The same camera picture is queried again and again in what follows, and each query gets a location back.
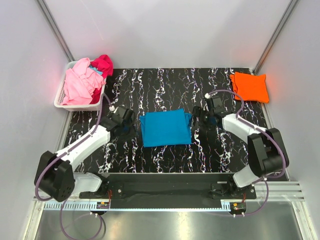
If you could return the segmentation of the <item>blue t shirt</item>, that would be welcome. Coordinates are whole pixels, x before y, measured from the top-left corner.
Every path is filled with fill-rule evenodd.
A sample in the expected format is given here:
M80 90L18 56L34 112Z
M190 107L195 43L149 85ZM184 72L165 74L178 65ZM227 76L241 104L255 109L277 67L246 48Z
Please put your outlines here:
M182 108L147 112L139 117L145 148L190 145L192 143L192 114Z

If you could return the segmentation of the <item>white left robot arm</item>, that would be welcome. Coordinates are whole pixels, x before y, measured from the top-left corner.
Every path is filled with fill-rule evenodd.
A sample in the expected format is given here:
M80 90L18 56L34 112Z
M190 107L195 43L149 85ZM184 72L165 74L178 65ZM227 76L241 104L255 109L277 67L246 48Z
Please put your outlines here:
M75 169L93 152L113 140L131 139L136 134L135 112L124 106L111 107L99 115L97 123L69 146L52 153L44 152L34 178L35 196L44 201L39 191L57 202L71 195L80 198L103 198L108 193L107 177L98 173L75 173Z

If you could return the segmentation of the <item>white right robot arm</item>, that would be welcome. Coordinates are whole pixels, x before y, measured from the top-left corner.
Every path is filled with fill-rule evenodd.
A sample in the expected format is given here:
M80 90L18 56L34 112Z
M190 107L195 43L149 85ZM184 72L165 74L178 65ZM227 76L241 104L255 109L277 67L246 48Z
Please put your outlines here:
M193 107L191 124L206 130L218 127L232 133L247 144L248 153L248 164L233 174L220 191L213 189L212 193L236 199L258 181L272 177L276 172L285 173L289 159L278 129L259 127L242 118L239 113L227 111L218 96L205 101L207 108Z

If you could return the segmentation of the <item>white plastic laundry basket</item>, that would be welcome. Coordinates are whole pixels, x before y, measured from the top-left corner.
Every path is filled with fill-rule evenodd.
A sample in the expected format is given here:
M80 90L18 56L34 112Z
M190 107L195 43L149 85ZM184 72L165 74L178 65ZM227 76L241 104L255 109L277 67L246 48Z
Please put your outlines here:
M91 66L89 58L71 61L65 67L53 104L69 112L96 111L106 83L102 73Z

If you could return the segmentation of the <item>light blue garment in basket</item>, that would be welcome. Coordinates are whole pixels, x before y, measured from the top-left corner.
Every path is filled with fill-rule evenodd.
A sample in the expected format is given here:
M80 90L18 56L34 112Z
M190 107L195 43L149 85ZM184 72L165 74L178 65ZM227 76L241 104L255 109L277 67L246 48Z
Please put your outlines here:
M96 67L93 67L93 66L90 65L89 68L90 68L91 70L95 71L96 73L98 73L99 75L102 75L102 74L103 74L103 72L102 72L102 71L99 71Z

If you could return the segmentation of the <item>light pink t shirt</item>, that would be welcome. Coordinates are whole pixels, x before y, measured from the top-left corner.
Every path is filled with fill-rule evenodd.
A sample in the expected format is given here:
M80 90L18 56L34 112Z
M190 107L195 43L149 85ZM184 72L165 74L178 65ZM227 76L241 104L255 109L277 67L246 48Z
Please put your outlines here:
M78 60L72 68L65 72L63 106L80 106L91 104L95 89L102 88L106 81L89 68L91 61L88 57Z

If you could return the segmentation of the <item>magenta t shirt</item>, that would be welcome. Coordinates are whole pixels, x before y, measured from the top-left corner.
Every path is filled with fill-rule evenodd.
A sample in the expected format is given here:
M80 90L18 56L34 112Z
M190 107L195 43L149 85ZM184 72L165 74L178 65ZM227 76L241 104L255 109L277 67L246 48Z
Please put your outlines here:
M113 70L114 70L113 62L110 59L110 57L106 54L103 54L98 58L96 58L95 60L93 60L90 63L90 65L102 72L101 76L103 77L104 80L106 80L107 77L113 75ZM100 89L96 88L94 90L91 104L97 104L100 101L101 92L102 92L102 88Z

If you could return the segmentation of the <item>folded orange t shirt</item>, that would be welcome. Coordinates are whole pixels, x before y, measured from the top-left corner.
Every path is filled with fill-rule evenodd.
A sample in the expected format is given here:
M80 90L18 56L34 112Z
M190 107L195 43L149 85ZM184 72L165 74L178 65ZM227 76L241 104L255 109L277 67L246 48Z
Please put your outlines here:
M230 76L232 90L244 101L269 103L269 94L266 86L266 75L251 75L235 72Z

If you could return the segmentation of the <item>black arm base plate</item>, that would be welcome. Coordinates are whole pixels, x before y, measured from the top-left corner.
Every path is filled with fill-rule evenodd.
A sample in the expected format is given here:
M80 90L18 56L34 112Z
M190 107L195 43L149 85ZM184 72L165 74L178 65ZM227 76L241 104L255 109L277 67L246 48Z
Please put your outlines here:
M212 211L221 201L255 200L252 185L238 188L231 173L111 173L81 199L111 199L111 209Z

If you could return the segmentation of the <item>aluminium frame rail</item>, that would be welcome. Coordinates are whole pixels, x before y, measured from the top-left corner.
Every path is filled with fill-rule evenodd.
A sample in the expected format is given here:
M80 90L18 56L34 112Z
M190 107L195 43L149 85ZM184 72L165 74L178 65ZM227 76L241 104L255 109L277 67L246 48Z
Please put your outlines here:
M96 191L76 190L72 192L68 187L62 191L62 195L46 196L39 192L41 198L46 201L63 202L67 199L106 199L111 195L112 199L124 200L130 197L204 197L215 200L258 200L265 196L270 201L288 200L302 201L304 195L300 184L296 181L261 181L256 184L238 188L231 187L225 181L208 182L107 182Z

